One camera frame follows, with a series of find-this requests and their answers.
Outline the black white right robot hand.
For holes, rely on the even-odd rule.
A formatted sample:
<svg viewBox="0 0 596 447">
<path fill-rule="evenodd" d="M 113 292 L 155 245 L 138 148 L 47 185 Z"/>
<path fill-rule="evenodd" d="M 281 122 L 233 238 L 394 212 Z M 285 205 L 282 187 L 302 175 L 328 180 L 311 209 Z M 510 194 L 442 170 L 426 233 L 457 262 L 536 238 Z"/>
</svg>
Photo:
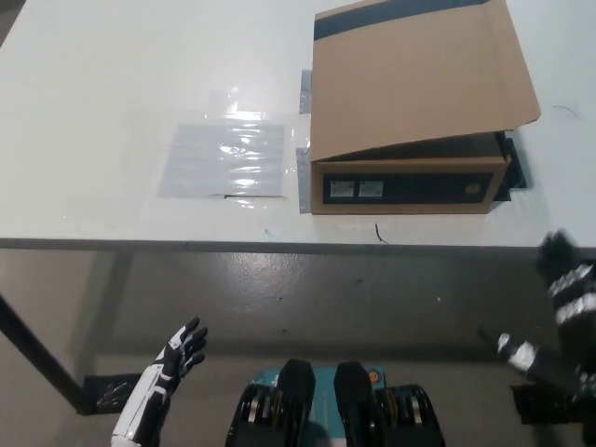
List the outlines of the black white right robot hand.
<svg viewBox="0 0 596 447">
<path fill-rule="evenodd" d="M 582 257 L 563 231 L 549 233 L 537 250 L 560 350 L 555 352 L 501 332 L 496 354 L 526 377 L 572 400 L 595 400 L 595 264 Z"/>
</svg>

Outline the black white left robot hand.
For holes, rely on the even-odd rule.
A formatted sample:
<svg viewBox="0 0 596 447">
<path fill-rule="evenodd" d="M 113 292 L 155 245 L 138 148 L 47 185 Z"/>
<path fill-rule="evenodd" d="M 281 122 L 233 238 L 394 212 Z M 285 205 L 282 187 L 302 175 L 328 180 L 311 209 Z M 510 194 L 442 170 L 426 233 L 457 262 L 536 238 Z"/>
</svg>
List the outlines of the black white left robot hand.
<svg viewBox="0 0 596 447">
<path fill-rule="evenodd" d="M 115 424 L 113 446 L 158 446 L 171 398 L 205 359 L 208 329 L 198 317 L 183 325 L 142 372 Z"/>
</svg>

